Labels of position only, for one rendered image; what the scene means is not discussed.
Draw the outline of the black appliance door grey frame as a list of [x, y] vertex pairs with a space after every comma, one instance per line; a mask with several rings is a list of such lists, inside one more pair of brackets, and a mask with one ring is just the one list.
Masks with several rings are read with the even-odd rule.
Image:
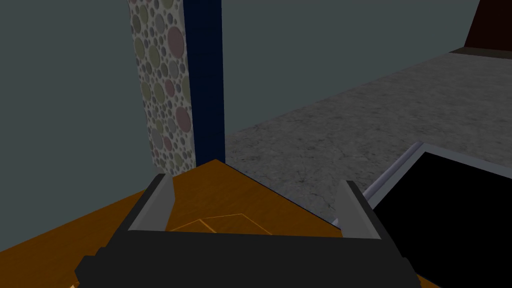
[[512, 168], [423, 143], [366, 200], [381, 240], [439, 288], [512, 288]]

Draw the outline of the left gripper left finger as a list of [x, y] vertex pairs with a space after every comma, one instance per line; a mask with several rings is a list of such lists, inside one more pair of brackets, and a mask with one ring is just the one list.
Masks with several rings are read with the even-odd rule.
[[173, 176], [165, 174], [130, 225], [129, 230], [165, 231], [174, 203]]

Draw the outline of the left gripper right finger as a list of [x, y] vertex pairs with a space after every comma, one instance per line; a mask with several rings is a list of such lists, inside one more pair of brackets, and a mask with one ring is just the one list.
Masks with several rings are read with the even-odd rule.
[[343, 238], [380, 239], [349, 183], [342, 179], [335, 197], [337, 226]]

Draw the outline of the pale dotted curtain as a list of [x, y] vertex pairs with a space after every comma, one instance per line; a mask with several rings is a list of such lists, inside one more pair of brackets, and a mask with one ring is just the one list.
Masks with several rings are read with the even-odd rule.
[[184, 0], [126, 0], [152, 162], [177, 176], [196, 167]]

